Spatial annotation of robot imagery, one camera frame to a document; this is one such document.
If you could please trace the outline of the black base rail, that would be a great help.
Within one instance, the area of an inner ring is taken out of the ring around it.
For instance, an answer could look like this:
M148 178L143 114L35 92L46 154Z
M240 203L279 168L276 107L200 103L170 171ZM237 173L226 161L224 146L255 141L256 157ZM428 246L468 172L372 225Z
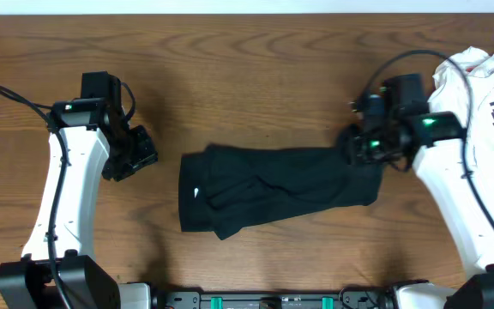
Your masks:
M393 309L395 301L378 289L347 288L335 294L216 294L182 291L158 301L167 309Z

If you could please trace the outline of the white t-shirt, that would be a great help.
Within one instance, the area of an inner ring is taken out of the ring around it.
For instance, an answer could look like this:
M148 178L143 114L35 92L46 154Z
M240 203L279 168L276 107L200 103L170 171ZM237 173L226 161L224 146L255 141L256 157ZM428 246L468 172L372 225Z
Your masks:
M442 62L433 75L431 112L452 112L465 140L436 142L415 157L468 276L494 264L494 53L476 47Z

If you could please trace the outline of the black polo shirt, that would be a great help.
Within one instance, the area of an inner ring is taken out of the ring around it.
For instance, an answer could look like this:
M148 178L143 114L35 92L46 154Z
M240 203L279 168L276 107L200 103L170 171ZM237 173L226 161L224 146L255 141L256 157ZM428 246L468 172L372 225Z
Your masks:
M248 149L209 145L183 155L178 182L182 231L227 239L251 227L332 208L374 203L380 164L354 163L350 125L327 148Z

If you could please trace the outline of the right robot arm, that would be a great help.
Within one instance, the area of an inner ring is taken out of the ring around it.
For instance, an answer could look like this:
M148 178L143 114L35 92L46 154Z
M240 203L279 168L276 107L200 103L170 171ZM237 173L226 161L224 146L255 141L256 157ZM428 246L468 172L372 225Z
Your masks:
M494 168L469 159L467 127L451 111L431 112L411 95L361 94L362 130L348 143L356 163L400 159L426 186L449 229L467 281L457 289L426 280L367 297L375 308L494 308Z

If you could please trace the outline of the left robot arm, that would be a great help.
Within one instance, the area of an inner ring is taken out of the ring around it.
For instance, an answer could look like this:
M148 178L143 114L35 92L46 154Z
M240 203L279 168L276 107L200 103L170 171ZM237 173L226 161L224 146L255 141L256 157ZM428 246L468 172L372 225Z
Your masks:
M57 102L45 115L50 164L39 213L21 258L0 264L9 308L150 308L149 284L118 283L95 261L99 182L120 181L157 160L142 126L119 100Z

